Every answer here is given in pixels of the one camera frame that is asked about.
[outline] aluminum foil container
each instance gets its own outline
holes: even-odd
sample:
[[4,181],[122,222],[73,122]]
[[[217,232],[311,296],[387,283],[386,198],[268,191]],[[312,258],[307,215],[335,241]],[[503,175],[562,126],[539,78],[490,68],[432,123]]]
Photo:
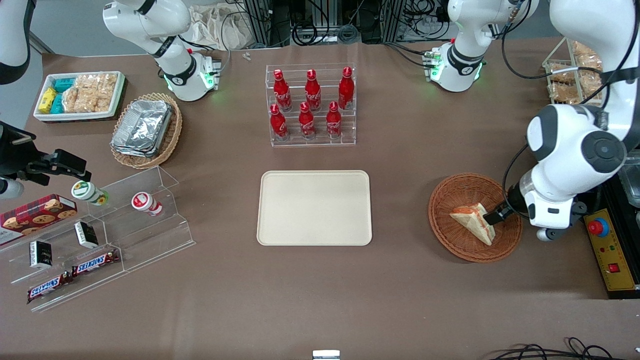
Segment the aluminum foil container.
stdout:
[[121,154],[153,157],[162,144],[172,108],[164,101],[137,100],[129,107],[111,146]]

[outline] red emergency stop button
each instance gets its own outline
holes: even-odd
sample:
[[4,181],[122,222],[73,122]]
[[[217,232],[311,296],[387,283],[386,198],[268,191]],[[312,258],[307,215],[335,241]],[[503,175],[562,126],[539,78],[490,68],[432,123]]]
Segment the red emergency stop button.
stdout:
[[620,266],[617,263],[609,264],[609,272],[620,272]]
[[609,224],[603,218],[595,218],[587,224],[587,230],[589,233],[603,238],[609,234]]

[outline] red bottle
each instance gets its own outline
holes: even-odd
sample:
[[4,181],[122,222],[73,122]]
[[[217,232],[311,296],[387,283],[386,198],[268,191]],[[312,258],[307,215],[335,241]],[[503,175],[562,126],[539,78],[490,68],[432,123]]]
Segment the red bottle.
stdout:
[[300,130],[302,131],[302,137],[306,140],[313,140],[316,137],[316,128],[314,127],[314,114],[309,111],[309,104],[303,101],[300,104]]
[[280,108],[277,104],[273,104],[269,110],[271,112],[271,128],[275,134],[275,140],[279,142],[287,141],[289,139],[289,130],[287,130],[284,115],[280,113]]
[[282,70],[276,69],[273,71],[273,78],[276,80],[273,85],[273,92],[276,95],[276,102],[280,106],[282,111],[291,110],[291,91],[289,90],[289,84],[282,75]]
[[350,67],[345,67],[342,70],[342,79],[338,85],[338,105],[340,109],[351,110],[353,109],[353,92],[355,91],[355,85],[353,84],[353,70]]
[[329,112],[326,114],[326,132],[330,139],[338,139],[342,135],[342,115],[338,112],[338,103],[329,103]]
[[316,71],[314,69],[307,70],[305,93],[307,94],[307,102],[311,111],[320,110],[320,84],[316,79]]

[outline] acrylic display stand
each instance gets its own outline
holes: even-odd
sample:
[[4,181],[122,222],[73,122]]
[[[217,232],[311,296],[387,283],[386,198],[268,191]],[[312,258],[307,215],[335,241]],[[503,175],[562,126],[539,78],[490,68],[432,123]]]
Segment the acrylic display stand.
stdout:
[[[2,261],[8,261],[10,281],[27,292],[64,271],[101,254],[117,249],[120,261],[96,268],[75,277],[70,284],[31,301],[32,311],[44,311],[95,289],[109,281],[127,275],[174,252],[194,245],[187,220],[178,213],[170,188],[178,185],[169,173],[160,167],[144,170],[108,186],[108,203],[94,206],[76,200],[78,216],[71,217],[26,236],[0,249]],[[163,205],[161,214],[155,217],[135,210],[131,198],[137,192],[148,192]],[[80,246],[74,224],[83,221],[92,225],[100,246],[87,249]],[[39,270],[29,267],[29,243],[34,240],[50,243],[53,267]]]
[[[557,60],[557,59],[552,59],[552,57],[556,54],[557,50],[560,49],[560,47],[562,45],[567,46],[567,48],[569,49],[569,59],[568,60]],[[551,66],[552,64],[557,63],[557,64],[561,64],[561,65],[566,65],[568,67],[577,67],[577,62],[575,60],[575,56],[573,55],[573,46],[571,43],[570,39],[567,39],[566,37],[564,37],[562,40],[560,40],[560,42],[556,45],[556,47],[551,50],[551,53],[549,53],[549,55],[547,56],[547,58],[545,58],[545,61],[542,62],[542,67],[545,69],[546,73],[551,72]],[[574,79],[579,79],[580,76],[578,74],[578,70],[574,70],[573,71],[573,78]],[[575,85],[576,90],[578,92],[578,98],[580,101],[583,101],[586,96],[584,95],[584,91],[582,89],[582,85],[580,84],[580,81],[576,81]],[[552,104],[555,104],[556,101],[554,100],[553,96],[551,95],[551,77],[547,76],[547,90],[549,91],[549,99],[551,100]],[[592,105],[598,105],[602,103],[602,99],[603,99],[603,95],[606,94],[607,89],[605,88],[604,90],[602,90],[598,95],[594,96],[591,100],[589,100],[587,103],[588,104],[592,104]]]
[[[329,103],[338,101],[338,84],[342,79],[342,69],[344,67],[353,69],[353,83],[355,90],[353,93],[353,107],[349,110],[340,109],[342,115],[342,136],[338,139],[330,139],[326,132],[326,114],[329,112]],[[276,104],[276,97],[273,93],[273,71],[282,70],[284,79],[289,84],[293,107],[288,112],[282,112],[286,118],[289,139],[284,142],[275,140],[275,134],[271,128],[269,119],[271,114],[269,107]],[[322,106],[319,111],[313,111],[314,126],[316,127],[316,137],[313,140],[306,140],[302,137],[298,116],[300,115],[300,103],[306,100],[305,85],[307,84],[307,70],[316,70],[317,80],[321,87]],[[344,146],[356,144],[356,95],[357,81],[356,68],[354,63],[329,63],[329,64],[298,64],[298,65],[268,65],[265,77],[267,107],[266,116],[269,124],[269,136],[273,147],[293,147],[293,146]]]

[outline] round wicker basket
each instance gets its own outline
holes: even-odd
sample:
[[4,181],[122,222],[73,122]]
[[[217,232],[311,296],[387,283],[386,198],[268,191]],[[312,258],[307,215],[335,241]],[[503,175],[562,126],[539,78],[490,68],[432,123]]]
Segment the round wicker basket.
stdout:
[[[178,109],[178,104],[176,104],[175,100],[165,94],[153,93],[142,95],[136,100],[162,100],[167,102],[168,104],[171,104],[171,107],[173,108],[171,118],[169,119],[170,123],[166,129],[166,133],[164,134],[162,146],[160,147],[158,155],[154,156],[153,158],[143,158],[141,156],[120,154],[119,152],[111,148],[113,156],[119,163],[132,168],[146,169],[164,163],[169,158],[169,156],[171,156],[171,153],[175,149],[175,146],[178,144],[178,138],[180,137],[180,131],[182,130],[182,114],[180,114],[180,109]],[[116,126],[113,130],[114,134],[116,133],[116,131],[118,131],[118,127],[120,126],[120,123],[122,123],[122,118],[124,117],[124,114],[127,113],[127,110],[129,109],[131,104],[133,104],[133,101],[130,102],[129,105],[127,105],[127,107],[120,114],[118,122],[116,123]]]
[[522,234],[522,219],[512,215],[495,224],[491,246],[476,238],[449,214],[454,208],[481,203],[487,211],[503,201],[502,188],[489,177],[463,173],[444,179],[431,194],[428,213],[431,228],[442,245],[459,258],[475,263],[493,263],[512,253]]

